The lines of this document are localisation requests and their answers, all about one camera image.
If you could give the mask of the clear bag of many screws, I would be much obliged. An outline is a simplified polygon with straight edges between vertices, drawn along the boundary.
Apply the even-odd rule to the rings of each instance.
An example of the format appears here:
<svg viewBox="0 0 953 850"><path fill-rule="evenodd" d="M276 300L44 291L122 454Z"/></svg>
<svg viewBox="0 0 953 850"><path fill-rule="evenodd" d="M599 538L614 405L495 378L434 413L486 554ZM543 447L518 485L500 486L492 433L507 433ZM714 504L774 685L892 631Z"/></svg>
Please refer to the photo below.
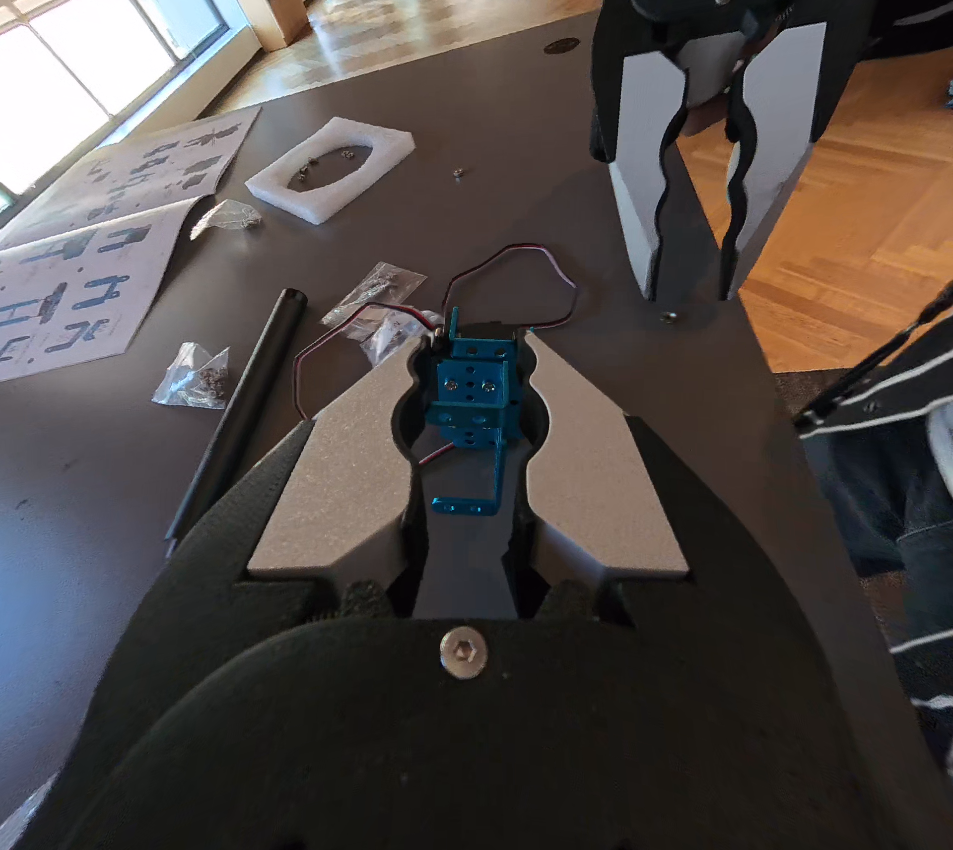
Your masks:
<svg viewBox="0 0 953 850"><path fill-rule="evenodd" d="M229 360L229 348L211 355L198 343L184 342L154 391L152 403L225 409L230 383Z"/></svg>

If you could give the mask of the black electric screwdriver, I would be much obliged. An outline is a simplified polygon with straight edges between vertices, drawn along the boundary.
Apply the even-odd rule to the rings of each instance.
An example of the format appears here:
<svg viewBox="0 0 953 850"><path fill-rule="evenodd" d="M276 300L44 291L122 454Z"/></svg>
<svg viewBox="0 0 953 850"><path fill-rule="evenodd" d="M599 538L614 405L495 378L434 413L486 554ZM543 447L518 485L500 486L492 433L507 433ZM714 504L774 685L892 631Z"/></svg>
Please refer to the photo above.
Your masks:
<svg viewBox="0 0 953 850"><path fill-rule="evenodd" d="M307 296L292 288L277 299L166 534L167 558L231 488L307 304Z"/></svg>

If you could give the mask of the flat clear bag of screws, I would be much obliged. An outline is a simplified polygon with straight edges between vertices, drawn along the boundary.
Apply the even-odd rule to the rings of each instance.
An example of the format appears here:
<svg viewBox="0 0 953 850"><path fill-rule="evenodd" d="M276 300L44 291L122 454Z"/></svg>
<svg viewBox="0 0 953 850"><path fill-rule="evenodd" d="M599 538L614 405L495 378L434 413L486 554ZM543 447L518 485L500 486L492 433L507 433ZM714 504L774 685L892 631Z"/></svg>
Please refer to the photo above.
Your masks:
<svg viewBox="0 0 953 850"><path fill-rule="evenodd" d="M427 275L424 273L403 269L388 262L378 262L350 292L327 311L320 322L329 328L337 326L358 308L372 303L406 304L426 280Z"/></svg>

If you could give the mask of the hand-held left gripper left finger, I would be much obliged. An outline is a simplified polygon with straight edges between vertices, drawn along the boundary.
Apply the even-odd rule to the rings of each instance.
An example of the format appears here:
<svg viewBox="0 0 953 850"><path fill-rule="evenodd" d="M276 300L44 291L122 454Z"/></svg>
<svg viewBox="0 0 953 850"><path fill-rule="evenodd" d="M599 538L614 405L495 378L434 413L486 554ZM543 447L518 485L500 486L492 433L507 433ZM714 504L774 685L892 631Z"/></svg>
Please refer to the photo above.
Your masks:
<svg viewBox="0 0 953 850"><path fill-rule="evenodd" d="M315 415L312 431L248 565L256 580L396 580L414 466L399 404L418 386L406 342Z"/></svg>

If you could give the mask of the person's legs blue jeans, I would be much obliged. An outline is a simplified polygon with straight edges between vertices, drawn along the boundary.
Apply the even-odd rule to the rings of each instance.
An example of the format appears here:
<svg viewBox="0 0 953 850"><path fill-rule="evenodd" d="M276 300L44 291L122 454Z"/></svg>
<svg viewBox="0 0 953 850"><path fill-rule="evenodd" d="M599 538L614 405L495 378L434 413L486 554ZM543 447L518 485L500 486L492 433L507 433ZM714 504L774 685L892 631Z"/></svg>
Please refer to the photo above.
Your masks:
<svg viewBox="0 0 953 850"><path fill-rule="evenodd" d="M913 640L950 633L951 416L818 433L804 451L857 574L903 573Z"/></svg>

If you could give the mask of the dark brown desk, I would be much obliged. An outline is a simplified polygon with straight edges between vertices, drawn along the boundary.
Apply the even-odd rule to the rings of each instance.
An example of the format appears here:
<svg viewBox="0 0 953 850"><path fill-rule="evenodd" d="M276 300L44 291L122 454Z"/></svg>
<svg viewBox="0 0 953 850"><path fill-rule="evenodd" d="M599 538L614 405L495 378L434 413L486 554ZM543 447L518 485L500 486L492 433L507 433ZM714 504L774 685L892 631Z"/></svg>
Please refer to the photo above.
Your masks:
<svg viewBox="0 0 953 850"><path fill-rule="evenodd" d="M951 848L948 779L702 215L673 232L678 322L639 296L587 147L596 19L265 103L229 189L333 116L417 148L322 227L183 238L124 355L2 385L2 815L60 773L23 848ZM541 339L635 418L687 582L503 618L505 571L483 611L454 560L505 553L509 517L432 514L417 617L251 579L321 315L375 261L427 274L435 310L514 241L578 283ZM167 558L225 409L151 397L190 341L229 348L228 405L287 288L308 304L235 480Z"/></svg>

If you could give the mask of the crumpled small clear bag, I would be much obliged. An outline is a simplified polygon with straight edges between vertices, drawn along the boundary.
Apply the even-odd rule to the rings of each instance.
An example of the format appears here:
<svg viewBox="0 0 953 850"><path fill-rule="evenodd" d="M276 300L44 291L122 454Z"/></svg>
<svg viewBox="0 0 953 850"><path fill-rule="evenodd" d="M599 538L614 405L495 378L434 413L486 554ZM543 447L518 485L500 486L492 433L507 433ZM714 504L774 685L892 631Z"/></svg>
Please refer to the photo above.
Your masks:
<svg viewBox="0 0 953 850"><path fill-rule="evenodd" d="M258 227L261 221L262 215L254 206L226 199L214 205L197 220L190 230L189 237L191 241L196 241L211 228L250 230Z"/></svg>

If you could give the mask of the large window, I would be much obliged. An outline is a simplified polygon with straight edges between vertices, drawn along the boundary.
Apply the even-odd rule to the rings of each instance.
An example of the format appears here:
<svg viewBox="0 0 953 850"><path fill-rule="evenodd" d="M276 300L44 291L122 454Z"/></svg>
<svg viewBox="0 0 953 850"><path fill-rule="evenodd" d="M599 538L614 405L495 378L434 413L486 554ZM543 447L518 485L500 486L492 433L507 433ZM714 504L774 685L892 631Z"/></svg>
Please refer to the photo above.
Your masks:
<svg viewBox="0 0 953 850"><path fill-rule="evenodd" d="M214 0L1 0L2 209L227 30Z"/></svg>

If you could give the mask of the open instruction manual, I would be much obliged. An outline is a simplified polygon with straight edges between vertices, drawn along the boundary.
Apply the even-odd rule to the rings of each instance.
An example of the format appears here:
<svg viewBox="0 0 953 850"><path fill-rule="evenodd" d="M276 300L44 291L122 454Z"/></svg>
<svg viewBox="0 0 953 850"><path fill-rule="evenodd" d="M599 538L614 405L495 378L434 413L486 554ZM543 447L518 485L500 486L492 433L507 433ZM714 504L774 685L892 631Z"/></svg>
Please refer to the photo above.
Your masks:
<svg viewBox="0 0 953 850"><path fill-rule="evenodd" d="M259 106L95 150L2 229L1 381L125 353Z"/></svg>

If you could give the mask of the clear bag with white label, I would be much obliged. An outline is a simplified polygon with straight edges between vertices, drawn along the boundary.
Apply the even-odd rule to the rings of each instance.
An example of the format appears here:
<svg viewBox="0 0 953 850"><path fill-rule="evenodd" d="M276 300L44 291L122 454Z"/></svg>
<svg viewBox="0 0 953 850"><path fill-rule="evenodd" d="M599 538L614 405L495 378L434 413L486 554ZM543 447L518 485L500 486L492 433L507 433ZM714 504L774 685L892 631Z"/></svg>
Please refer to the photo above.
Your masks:
<svg viewBox="0 0 953 850"><path fill-rule="evenodd" d="M375 368L407 341L414 341L429 334L442 319L439 315L424 311L420 319L405 311L371 308L362 311L353 326L360 330L355 336L361 351Z"/></svg>

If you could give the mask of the white foam frame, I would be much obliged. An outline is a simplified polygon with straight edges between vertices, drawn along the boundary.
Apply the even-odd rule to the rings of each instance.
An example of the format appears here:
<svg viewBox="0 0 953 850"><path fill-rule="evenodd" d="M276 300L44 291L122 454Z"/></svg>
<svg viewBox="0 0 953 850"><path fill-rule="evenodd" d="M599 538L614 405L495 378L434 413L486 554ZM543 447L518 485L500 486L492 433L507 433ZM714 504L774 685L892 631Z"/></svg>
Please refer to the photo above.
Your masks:
<svg viewBox="0 0 953 850"><path fill-rule="evenodd" d="M356 170L316 188L298 191L292 187L292 180L313 159L351 146L369 150ZM335 117L248 179L245 186L257 200L319 225L370 189L414 148L409 131Z"/></svg>

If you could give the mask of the blue bracket servo assembly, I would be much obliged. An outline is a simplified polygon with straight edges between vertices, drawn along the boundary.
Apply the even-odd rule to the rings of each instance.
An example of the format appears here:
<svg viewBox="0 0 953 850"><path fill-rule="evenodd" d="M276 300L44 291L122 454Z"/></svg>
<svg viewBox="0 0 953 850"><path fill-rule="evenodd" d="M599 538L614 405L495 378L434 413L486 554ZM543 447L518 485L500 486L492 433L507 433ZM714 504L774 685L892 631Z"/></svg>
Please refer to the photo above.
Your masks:
<svg viewBox="0 0 953 850"><path fill-rule="evenodd" d="M523 389L515 333L462 332L459 307L449 315L445 333L433 342L424 415L438 428L444 444L423 457L428 465L453 450L494 454L491 499L435 497L436 513L492 517L502 503L508 451L522 439L519 421Z"/></svg>

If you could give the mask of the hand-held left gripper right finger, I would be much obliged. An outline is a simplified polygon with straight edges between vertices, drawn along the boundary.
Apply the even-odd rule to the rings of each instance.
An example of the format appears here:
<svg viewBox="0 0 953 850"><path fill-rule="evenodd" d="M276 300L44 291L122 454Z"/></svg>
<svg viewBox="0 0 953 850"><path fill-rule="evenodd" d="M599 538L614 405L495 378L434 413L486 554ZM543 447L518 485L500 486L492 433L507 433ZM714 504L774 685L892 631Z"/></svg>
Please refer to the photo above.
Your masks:
<svg viewBox="0 0 953 850"><path fill-rule="evenodd" d="M625 412L533 332L543 436L526 465L531 568L544 582L679 581L689 565Z"/></svg>

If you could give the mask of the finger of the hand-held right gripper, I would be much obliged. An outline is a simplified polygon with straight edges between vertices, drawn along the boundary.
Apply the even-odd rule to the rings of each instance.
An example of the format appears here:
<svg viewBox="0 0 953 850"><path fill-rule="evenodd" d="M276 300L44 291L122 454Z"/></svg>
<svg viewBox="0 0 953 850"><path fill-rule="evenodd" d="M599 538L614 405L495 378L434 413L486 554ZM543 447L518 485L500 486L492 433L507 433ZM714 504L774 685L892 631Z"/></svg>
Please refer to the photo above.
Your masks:
<svg viewBox="0 0 953 850"><path fill-rule="evenodd" d="M732 83L728 120L738 138L726 185L722 300L745 283L813 153L825 34L824 22L782 30Z"/></svg>
<svg viewBox="0 0 953 850"><path fill-rule="evenodd" d="M613 194L632 273L654 301L661 258L660 213L669 192L664 154L684 123L686 72L661 52L624 59L614 159Z"/></svg>

